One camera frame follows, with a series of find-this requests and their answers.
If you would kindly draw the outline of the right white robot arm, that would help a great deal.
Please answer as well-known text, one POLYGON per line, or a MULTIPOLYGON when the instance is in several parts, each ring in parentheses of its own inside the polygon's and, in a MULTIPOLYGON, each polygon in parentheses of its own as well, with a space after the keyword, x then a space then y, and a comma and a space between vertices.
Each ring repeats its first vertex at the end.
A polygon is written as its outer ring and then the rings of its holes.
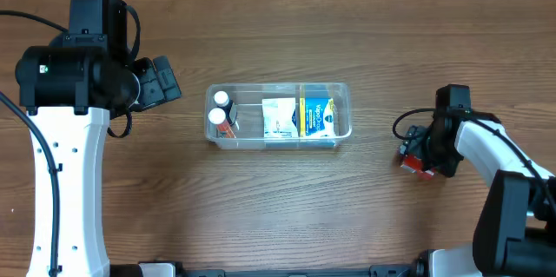
POLYGON ((471 109, 432 109, 401 136, 400 164, 452 177, 467 160, 489 187, 470 245, 427 251, 414 276, 553 276, 555 176, 512 141, 500 120, 471 109))

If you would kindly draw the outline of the black bottle white cap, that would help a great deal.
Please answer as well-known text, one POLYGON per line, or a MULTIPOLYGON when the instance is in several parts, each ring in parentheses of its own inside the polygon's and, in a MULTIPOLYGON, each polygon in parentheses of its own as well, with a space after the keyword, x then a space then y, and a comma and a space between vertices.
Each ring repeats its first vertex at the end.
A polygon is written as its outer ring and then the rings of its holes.
POLYGON ((218 108, 222 109, 230 125, 236 125, 237 108, 235 102, 230 98, 227 92, 217 91, 214 94, 214 101, 218 108))

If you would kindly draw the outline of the orange bottle white cap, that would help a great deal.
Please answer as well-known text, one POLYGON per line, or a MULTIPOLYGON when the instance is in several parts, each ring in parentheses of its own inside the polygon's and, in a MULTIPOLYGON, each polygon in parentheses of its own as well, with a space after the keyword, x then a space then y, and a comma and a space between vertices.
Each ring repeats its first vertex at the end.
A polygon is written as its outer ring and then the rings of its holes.
POLYGON ((226 113, 221 108, 213 108, 208 113, 208 120, 215 125, 219 138, 235 138, 235 133, 229 124, 226 113))

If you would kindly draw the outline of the red medicine box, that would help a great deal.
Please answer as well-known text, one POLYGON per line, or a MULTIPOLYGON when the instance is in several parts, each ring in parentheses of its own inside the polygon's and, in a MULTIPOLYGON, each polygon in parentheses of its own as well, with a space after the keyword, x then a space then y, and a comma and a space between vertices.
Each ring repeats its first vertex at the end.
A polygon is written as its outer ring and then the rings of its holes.
POLYGON ((400 166, 409 170, 411 173, 416 174, 423 180, 432 179, 436 173, 436 170, 434 168, 425 170, 422 160, 415 157, 414 155, 403 155, 401 158, 400 166))

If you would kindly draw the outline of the white blue medicine box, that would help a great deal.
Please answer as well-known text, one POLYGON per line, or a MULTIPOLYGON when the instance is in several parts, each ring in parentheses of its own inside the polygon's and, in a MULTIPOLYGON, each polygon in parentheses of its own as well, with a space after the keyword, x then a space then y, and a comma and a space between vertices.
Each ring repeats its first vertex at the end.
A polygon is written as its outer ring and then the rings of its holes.
POLYGON ((296 99, 267 98, 261 101, 265 138, 298 138, 296 99))

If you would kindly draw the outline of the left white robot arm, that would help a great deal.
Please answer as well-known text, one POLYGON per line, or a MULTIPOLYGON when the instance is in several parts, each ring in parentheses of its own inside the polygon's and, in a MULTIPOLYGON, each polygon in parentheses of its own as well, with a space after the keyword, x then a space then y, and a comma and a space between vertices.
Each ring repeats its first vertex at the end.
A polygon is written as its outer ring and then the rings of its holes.
POLYGON ((103 148, 110 123, 181 96, 169 60, 138 56, 122 0, 70 0, 69 25, 16 66, 35 161, 31 276, 176 276, 174 262, 113 265, 103 238, 103 148))

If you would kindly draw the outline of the blue yellow VapoDrops box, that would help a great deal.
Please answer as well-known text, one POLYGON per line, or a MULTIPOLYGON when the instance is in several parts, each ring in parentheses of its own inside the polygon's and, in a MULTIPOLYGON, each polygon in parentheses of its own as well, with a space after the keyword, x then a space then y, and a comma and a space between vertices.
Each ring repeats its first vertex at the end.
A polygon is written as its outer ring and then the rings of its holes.
POLYGON ((300 138, 315 142, 334 139, 334 98, 324 85, 302 85, 299 101, 300 138))

